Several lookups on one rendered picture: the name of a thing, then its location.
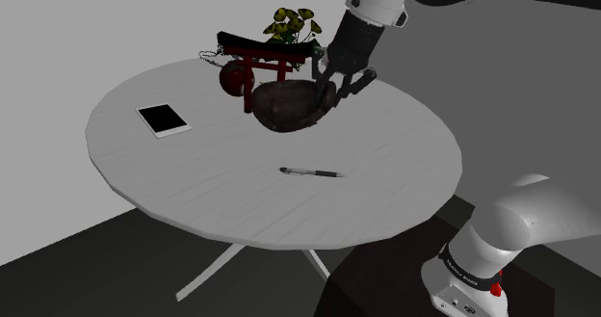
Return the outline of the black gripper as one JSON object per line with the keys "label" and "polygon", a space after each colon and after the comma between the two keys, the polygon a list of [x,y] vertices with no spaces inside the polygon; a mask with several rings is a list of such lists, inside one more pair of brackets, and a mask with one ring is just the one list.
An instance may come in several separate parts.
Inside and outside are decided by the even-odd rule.
{"label": "black gripper", "polygon": [[[342,99],[350,94],[358,94],[377,78],[376,71],[367,66],[384,29],[384,26],[370,24],[355,16],[350,10],[345,11],[338,30],[327,47],[327,68],[323,72],[316,66],[312,69],[314,99],[318,104],[329,102],[335,96],[333,107],[337,107]],[[360,78],[353,82],[352,75],[362,69]],[[331,81],[334,72],[345,75],[338,92],[335,83]]]}

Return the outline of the dark brown bowl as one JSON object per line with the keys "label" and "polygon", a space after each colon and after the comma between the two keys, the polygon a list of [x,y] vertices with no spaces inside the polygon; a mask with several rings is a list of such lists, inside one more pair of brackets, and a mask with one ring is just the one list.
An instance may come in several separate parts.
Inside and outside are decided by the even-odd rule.
{"label": "dark brown bowl", "polygon": [[309,80],[273,81],[252,92],[252,112],[266,128],[290,133],[316,124],[333,107],[336,85],[328,81],[321,96]]}

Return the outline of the yellow flowered potted plant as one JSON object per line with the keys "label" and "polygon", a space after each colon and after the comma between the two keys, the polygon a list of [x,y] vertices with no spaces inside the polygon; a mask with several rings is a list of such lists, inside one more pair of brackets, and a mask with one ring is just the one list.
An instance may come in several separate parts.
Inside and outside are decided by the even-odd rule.
{"label": "yellow flowered potted plant", "polygon": [[270,37],[266,43],[271,44],[301,44],[310,43],[313,47],[321,47],[316,37],[323,30],[314,20],[315,14],[309,10],[300,8],[279,8],[274,12],[274,22],[265,28],[264,35]]}

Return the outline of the black and silver pen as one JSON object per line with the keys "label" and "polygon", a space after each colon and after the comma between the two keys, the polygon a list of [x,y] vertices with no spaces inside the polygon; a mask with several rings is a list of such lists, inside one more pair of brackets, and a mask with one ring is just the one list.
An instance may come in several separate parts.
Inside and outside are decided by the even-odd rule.
{"label": "black and silver pen", "polygon": [[296,175],[314,175],[321,177],[345,177],[341,172],[329,172],[329,171],[319,171],[319,170],[307,170],[307,169],[294,169],[294,168],[286,168],[281,167],[278,169],[282,173],[286,174],[296,174]]}

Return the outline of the red and black gate figure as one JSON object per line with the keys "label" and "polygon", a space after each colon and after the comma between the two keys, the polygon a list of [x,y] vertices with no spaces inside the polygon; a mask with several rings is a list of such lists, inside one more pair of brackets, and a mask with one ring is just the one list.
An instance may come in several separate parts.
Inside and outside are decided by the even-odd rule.
{"label": "red and black gate figure", "polygon": [[304,63],[308,58],[313,62],[317,58],[313,57],[314,50],[321,48],[316,41],[302,43],[286,43],[270,40],[261,42],[250,40],[237,35],[229,34],[224,31],[217,33],[217,43],[222,47],[225,55],[238,56],[236,64],[243,68],[243,99],[244,111],[247,114],[252,112],[252,73],[255,68],[275,70],[277,72],[276,80],[278,82],[286,79],[286,73],[292,72],[293,68],[289,63]]}

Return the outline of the round white table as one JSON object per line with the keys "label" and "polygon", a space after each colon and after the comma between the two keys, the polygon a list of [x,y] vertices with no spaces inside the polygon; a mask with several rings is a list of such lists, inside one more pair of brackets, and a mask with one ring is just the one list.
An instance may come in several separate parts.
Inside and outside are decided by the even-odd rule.
{"label": "round white table", "polygon": [[[162,103],[192,129],[157,139],[136,109]],[[116,86],[91,111],[86,140],[118,195],[158,221],[227,244],[202,279],[243,247],[312,256],[394,237],[443,206],[462,173],[451,130],[393,86],[374,81],[315,125],[280,134],[245,113],[200,59]]]}

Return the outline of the white tablet with black screen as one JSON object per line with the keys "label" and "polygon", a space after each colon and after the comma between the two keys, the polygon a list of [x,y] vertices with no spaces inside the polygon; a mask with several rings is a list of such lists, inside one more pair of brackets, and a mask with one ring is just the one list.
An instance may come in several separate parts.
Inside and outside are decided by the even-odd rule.
{"label": "white tablet with black screen", "polygon": [[136,113],[157,139],[192,129],[192,126],[168,103],[137,108]]}

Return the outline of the dark robot stand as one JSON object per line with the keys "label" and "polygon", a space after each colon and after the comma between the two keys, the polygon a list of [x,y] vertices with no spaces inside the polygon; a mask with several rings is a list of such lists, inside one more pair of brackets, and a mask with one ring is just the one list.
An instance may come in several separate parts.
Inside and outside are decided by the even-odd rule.
{"label": "dark robot stand", "polygon": [[[447,317],[421,279],[423,263],[457,229],[434,216],[393,238],[358,246],[331,273],[313,317]],[[502,288],[509,317],[560,317],[555,290],[509,265]]]}

